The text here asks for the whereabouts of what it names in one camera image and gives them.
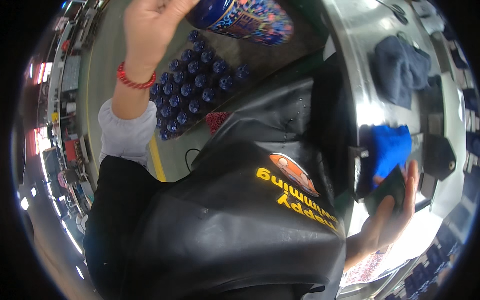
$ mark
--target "dark blue cloth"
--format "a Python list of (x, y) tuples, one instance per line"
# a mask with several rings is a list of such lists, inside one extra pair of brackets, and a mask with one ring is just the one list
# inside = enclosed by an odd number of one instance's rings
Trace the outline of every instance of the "dark blue cloth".
[(388, 36), (375, 47), (375, 70), (388, 101), (410, 109), (412, 90), (428, 85), (430, 55)]
[(407, 126), (373, 126), (372, 143), (375, 148), (372, 152), (373, 174), (382, 178), (386, 178), (397, 165), (403, 167), (412, 150), (412, 139)]

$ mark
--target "red beaded bracelet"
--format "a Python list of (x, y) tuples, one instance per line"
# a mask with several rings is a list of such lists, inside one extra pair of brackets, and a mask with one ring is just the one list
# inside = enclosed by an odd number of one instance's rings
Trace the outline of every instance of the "red beaded bracelet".
[(150, 80), (144, 84), (138, 84), (138, 83), (135, 83), (135, 82), (132, 82), (130, 81), (126, 76), (125, 76), (125, 70), (123, 69), (123, 67), (125, 66), (125, 62), (122, 62), (120, 65), (119, 65), (119, 68), (117, 69), (117, 78), (118, 80), (120, 80), (121, 83), (123, 83), (124, 85), (128, 86), (128, 87), (131, 87), (131, 88), (137, 88), (137, 89), (146, 89), (146, 88), (149, 88), (151, 86), (153, 86), (153, 84), (155, 83), (155, 79), (156, 79), (156, 73), (155, 71), (153, 72), (152, 74), (152, 78), (150, 78)]

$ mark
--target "orange logo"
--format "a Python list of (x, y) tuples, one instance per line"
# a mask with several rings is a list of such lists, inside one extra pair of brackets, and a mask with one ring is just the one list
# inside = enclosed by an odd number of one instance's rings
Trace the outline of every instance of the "orange logo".
[(293, 159), (283, 153), (272, 153), (270, 159), (273, 163), (287, 176), (291, 181), (298, 184), (304, 191), (314, 197), (320, 196), (319, 192), (315, 190), (312, 180), (308, 173), (300, 167)]

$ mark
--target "grey floor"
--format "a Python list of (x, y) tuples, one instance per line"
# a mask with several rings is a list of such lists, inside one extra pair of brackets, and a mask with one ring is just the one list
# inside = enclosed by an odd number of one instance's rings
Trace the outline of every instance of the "grey floor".
[[(101, 105), (112, 97), (116, 83), (116, 68), (125, 58), (122, 16), (128, 3), (130, 0), (116, 0), (108, 4), (92, 48), (82, 53), (77, 119), (83, 132), (88, 133), (90, 147), (87, 146), (87, 148), (92, 152), (92, 162), (89, 167), (91, 179), (95, 183), (99, 168), (98, 156), (101, 150), (101, 130), (97, 114)], [(288, 9), (287, 11), (294, 20), (295, 35), (289, 43), (276, 48), (210, 33), (207, 33), (206, 37), (209, 44), (217, 50), (218, 55), (230, 65), (248, 63), (253, 70), (254, 79), (259, 81), (288, 63), (323, 46), (323, 41), (296, 11)], [(159, 63), (157, 74), (167, 71), (168, 62), (179, 57), (184, 49), (191, 47), (191, 44), (186, 41), (186, 36), (192, 29), (193, 27), (185, 20), (180, 23), (164, 59)], [(235, 104), (232, 103), (224, 105), (221, 110), (232, 110), (234, 107)], [(185, 152), (190, 148), (201, 149), (209, 138), (209, 129), (204, 121), (196, 124), (178, 139), (163, 142), (157, 137), (158, 155), (166, 181), (176, 181), (186, 176), (188, 169), (185, 163)], [(189, 154), (189, 163), (195, 155), (195, 152)], [(149, 156), (148, 168), (151, 174), (157, 177), (150, 152)]]

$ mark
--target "white sleeve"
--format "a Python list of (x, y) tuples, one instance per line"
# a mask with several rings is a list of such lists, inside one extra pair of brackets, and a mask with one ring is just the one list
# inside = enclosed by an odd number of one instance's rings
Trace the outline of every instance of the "white sleeve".
[(156, 106), (148, 102), (146, 111), (136, 119), (123, 120), (112, 112), (112, 99), (107, 100), (98, 113), (102, 128), (102, 151), (98, 160), (110, 155), (147, 166), (146, 146), (155, 132)]

